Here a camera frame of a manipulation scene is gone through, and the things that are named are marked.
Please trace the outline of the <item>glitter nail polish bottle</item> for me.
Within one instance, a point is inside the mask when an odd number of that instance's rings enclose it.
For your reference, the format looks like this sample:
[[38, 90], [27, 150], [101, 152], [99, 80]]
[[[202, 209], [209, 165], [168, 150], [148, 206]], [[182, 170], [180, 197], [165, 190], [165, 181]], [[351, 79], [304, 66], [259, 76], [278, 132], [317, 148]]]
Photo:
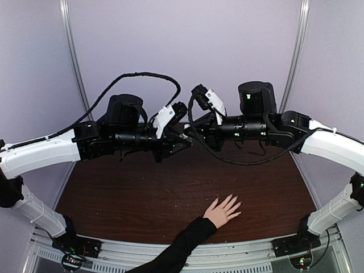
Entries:
[[183, 125], [183, 132], [181, 133], [181, 137], [185, 140], [191, 140], [191, 136], [189, 135], [189, 129], [191, 128], [190, 124], [186, 123]]

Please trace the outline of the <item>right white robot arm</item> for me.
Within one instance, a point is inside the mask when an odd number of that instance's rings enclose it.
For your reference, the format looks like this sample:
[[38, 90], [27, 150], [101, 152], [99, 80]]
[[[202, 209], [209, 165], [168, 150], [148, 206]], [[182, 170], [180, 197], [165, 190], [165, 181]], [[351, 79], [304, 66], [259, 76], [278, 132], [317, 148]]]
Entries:
[[[189, 127], [185, 134], [198, 140], [216, 159], [237, 166], [258, 166], [288, 152], [319, 156], [354, 171], [349, 184], [321, 209], [305, 216], [291, 245], [305, 250], [327, 228], [363, 209], [363, 141], [324, 126], [296, 111], [278, 113], [271, 83], [250, 81], [238, 86], [241, 115], [228, 116], [222, 100], [212, 89], [198, 85], [188, 103]], [[263, 142], [282, 151], [255, 162], [227, 159], [219, 152], [226, 141]]]

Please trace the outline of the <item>black sleeved forearm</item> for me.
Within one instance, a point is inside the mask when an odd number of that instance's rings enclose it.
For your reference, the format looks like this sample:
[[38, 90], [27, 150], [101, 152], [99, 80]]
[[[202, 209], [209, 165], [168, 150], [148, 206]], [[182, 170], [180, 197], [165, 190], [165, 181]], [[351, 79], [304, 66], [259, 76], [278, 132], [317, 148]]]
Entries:
[[208, 219], [197, 217], [155, 259], [128, 272], [180, 272], [192, 251], [216, 231]]

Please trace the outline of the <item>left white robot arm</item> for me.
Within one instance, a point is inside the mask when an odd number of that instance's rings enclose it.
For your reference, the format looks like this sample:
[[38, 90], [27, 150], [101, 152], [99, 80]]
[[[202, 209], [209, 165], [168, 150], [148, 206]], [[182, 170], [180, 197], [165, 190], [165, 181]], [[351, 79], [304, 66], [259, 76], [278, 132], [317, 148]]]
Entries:
[[20, 211], [46, 230], [70, 253], [79, 251], [82, 241], [73, 222], [56, 213], [25, 186], [22, 174], [59, 163], [79, 162], [112, 155], [122, 157], [151, 151], [157, 163], [177, 153], [177, 145], [191, 144], [173, 126], [187, 113], [182, 102], [160, 109], [148, 122], [143, 100], [135, 95], [113, 95], [106, 113], [97, 121], [80, 122], [58, 136], [45, 136], [25, 143], [1, 143], [1, 207]]

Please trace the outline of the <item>person's bare hand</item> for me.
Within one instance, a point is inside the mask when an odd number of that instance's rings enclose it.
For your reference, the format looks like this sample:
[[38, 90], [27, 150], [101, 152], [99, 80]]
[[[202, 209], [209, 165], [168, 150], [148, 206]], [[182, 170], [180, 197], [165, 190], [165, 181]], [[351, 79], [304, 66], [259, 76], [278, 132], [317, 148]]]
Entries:
[[219, 199], [215, 199], [203, 214], [203, 219], [208, 219], [216, 229], [223, 227], [242, 213], [238, 212], [241, 206], [238, 196], [228, 195], [220, 204], [218, 202]]

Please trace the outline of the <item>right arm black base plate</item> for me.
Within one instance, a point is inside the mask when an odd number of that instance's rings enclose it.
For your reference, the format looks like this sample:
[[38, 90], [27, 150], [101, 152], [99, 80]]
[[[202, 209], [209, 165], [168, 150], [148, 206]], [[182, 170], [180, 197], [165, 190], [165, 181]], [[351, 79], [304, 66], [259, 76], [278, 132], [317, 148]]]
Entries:
[[318, 236], [309, 237], [307, 235], [292, 235], [274, 239], [272, 246], [276, 257], [283, 257], [300, 252], [309, 251], [310, 249], [321, 246], [321, 241]]

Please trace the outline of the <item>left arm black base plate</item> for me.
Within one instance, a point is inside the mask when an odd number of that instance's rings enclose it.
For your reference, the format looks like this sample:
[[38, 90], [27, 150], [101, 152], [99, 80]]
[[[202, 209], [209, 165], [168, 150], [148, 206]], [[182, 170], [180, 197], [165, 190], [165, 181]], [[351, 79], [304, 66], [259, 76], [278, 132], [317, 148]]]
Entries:
[[80, 258], [98, 258], [102, 242], [97, 239], [76, 236], [72, 239], [52, 238], [52, 247], [64, 254]]

